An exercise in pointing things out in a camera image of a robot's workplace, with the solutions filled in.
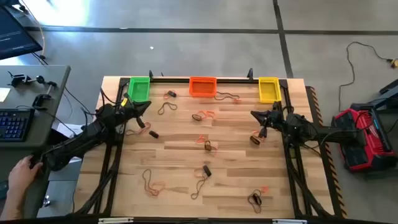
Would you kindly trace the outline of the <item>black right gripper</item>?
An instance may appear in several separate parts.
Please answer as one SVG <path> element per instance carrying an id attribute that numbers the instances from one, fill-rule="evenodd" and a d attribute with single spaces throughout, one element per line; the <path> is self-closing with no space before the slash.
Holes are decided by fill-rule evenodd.
<path id="1" fill-rule="evenodd" d="M 284 119 L 283 113 L 280 110 L 279 104 L 273 104 L 271 111 L 251 111 L 250 114 L 258 120 L 261 130 L 259 131 L 259 138 L 267 137 L 267 127 L 268 127 L 268 117 L 269 117 L 269 127 L 278 130 L 286 131 L 287 123 Z"/>

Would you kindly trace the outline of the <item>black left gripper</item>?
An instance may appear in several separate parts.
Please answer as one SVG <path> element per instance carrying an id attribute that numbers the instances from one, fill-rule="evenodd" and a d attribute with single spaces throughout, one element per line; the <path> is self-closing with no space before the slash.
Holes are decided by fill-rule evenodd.
<path id="1" fill-rule="evenodd" d="M 143 114 L 152 104 L 151 101 L 134 101 L 128 93 L 123 94 L 123 105 L 115 108 L 105 104 L 99 109 L 99 120 L 104 124 L 122 124 L 135 118 L 140 128 L 145 128 L 142 120 Z"/>

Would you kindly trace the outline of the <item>thin dark rubber band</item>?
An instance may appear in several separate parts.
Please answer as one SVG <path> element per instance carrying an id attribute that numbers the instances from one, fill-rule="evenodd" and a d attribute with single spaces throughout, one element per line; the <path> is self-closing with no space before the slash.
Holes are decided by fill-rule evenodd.
<path id="1" fill-rule="evenodd" d="M 205 176 L 202 176 L 200 178 L 200 180 L 197 182 L 196 184 L 196 191 L 194 193 L 191 194 L 191 199 L 192 200 L 196 200 L 200 194 L 200 190 L 203 187 L 203 185 L 205 184 L 207 178 Z"/>
<path id="2" fill-rule="evenodd" d="M 253 192 L 248 196 L 248 202 L 249 202 L 249 204 L 253 207 L 253 210 L 254 210 L 254 212 L 255 213 L 261 213 L 261 210 L 262 210 L 262 208 L 261 208 L 261 206 L 258 206 L 255 202 L 254 202 L 254 199 L 253 199 L 253 194 L 258 194 L 258 195 L 260 195 L 261 196 L 261 191 L 259 190 L 259 189 L 255 189 L 255 190 L 253 190 Z"/>
<path id="3" fill-rule="evenodd" d="M 163 115 L 165 113 L 165 108 L 169 107 L 171 110 L 176 110 L 178 106 L 176 104 L 170 102 L 164 102 L 160 109 L 157 111 L 159 115 Z"/>
<path id="4" fill-rule="evenodd" d="M 145 189 L 145 191 L 151 191 L 152 190 L 152 188 L 150 186 L 151 177 L 152 177 L 152 171 L 150 169 L 146 169 L 142 173 L 142 178 L 144 179 L 144 189 Z"/>
<path id="5" fill-rule="evenodd" d="M 240 98 L 240 96 L 239 95 L 234 95 L 234 94 L 231 94 L 231 93 L 228 93 L 228 92 L 219 92 L 219 91 L 217 91 L 215 96 L 214 96 L 214 99 L 218 100 L 218 101 L 225 100 L 227 98 L 234 100 L 236 98 Z"/>

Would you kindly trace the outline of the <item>green plastic basket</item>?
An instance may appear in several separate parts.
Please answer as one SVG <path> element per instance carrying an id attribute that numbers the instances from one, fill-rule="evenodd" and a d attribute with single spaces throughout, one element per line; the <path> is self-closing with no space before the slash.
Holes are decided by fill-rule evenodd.
<path id="1" fill-rule="evenodd" d="M 149 89 L 149 77 L 131 77 L 127 93 L 132 101 L 147 101 Z"/>

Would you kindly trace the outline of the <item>yellow plastic basket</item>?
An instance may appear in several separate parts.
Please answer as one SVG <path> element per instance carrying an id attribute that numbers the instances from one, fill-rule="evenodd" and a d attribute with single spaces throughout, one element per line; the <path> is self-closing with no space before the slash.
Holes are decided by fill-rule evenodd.
<path id="1" fill-rule="evenodd" d="M 279 79 L 277 77 L 259 77 L 259 100 L 261 103 L 281 101 Z"/>

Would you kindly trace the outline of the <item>orange plastic basket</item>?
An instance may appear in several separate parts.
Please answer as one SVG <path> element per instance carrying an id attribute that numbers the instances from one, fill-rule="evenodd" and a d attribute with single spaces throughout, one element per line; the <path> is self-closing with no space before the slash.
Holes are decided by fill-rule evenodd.
<path id="1" fill-rule="evenodd" d="M 214 97 L 217 79 L 215 77 L 190 77 L 189 94 L 194 97 Z"/>

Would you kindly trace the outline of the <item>white paper sheet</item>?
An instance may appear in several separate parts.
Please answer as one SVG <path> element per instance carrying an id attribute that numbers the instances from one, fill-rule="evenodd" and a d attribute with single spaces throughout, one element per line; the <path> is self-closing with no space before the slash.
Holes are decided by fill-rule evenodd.
<path id="1" fill-rule="evenodd" d="M 82 133 L 81 125 L 77 124 L 59 124 L 57 131 L 68 138 L 74 137 L 76 134 Z"/>

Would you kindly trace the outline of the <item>red black tool case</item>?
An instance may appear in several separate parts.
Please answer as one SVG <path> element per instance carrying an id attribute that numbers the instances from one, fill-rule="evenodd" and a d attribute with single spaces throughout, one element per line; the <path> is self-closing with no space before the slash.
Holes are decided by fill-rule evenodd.
<path id="1" fill-rule="evenodd" d="M 331 125 L 347 129 L 354 136 L 353 140 L 340 144 L 344 167 L 350 172 L 383 171 L 398 163 L 387 131 L 372 105 L 352 104 L 333 117 Z"/>

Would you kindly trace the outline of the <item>black silver desk clamp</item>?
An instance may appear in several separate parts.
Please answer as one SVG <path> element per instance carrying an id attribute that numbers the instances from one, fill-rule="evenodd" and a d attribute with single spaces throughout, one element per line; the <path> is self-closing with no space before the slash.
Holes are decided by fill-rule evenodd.
<path id="1" fill-rule="evenodd" d="M 50 92 L 53 89 L 56 89 L 56 87 L 57 87 L 57 84 L 55 82 L 52 82 L 52 81 L 46 82 L 44 77 L 41 75 L 38 75 L 35 78 L 31 78 L 26 74 L 13 75 L 10 71 L 8 71 L 8 74 L 10 74 L 10 77 L 11 77 L 11 82 L 10 82 L 9 86 L 12 86 L 14 88 L 18 87 L 19 85 L 30 85 L 31 83 L 36 82 L 39 84 L 48 85 L 49 88 L 47 90 L 47 95 L 49 95 Z"/>

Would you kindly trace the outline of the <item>black backlit keyboard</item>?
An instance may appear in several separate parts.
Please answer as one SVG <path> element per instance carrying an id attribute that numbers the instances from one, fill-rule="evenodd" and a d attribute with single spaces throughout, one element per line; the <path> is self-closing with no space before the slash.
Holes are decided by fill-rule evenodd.
<path id="1" fill-rule="evenodd" d="M 0 109 L 0 142 L 24 142 L 34 112 L 33 109 Z"/>

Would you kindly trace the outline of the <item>black blue equipment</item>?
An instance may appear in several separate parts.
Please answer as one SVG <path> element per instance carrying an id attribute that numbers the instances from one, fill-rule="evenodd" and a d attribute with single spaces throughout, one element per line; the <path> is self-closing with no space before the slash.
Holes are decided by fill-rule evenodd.
<path id="1" fill-rule="evenodd" d="M 375 108 L 398 109 L 398 79 L 379 90 L 380 95 L 369 103 Z"/>

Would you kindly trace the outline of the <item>person's hand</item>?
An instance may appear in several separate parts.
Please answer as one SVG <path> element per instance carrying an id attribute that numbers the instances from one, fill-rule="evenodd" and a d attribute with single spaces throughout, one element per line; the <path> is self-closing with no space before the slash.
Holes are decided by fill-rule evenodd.
<path id="1" fill-rule="evenodd" d="M 34 181 L 39 169 L 43 166 L 39 162 L 31 167 L 30 160 L 33 156 L 27 156 L 21 159 L 11 170 L 8 177 L 9 190 L 8 196 L 16 197 L 22 195 L 29 185 Z"/>

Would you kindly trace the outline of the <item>black computer monitor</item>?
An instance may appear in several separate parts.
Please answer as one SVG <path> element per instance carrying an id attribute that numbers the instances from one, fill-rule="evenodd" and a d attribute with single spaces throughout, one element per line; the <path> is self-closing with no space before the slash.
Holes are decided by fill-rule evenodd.
<path id="1" fill-rule="evenodd" d="M 0 6 L 0 60 L 41 51 L 43 47 Z"/>

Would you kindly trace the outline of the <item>black desk mount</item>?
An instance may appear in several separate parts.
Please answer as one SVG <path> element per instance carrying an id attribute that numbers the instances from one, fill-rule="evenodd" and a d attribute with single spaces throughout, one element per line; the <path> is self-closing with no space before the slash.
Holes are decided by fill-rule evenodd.
<path id="1" fill-rule="evenodd" d="M 51 100 L 52 97 L 49 94 L 39 94 L 35 97 L 32 107 L 35 110 L 47 110 L 45 106 L 43 106 L 44 102 L 47 100 Z"/>

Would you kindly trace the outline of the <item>silver aluminium post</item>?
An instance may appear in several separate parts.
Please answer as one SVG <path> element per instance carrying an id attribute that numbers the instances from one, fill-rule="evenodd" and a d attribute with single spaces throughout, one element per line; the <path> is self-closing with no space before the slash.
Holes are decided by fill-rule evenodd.
<path id="1" fill-rule="evenodd" d="M 272 224 L 308 224 L 308 222 L 299 219 L 272 219 Z"/>
<path id="2" fill-rule="evenodd" d="M 98 224 L 126 224 L 133 223 L 133 217 L 112 217 L 112 218 L 99 218 Z"/>

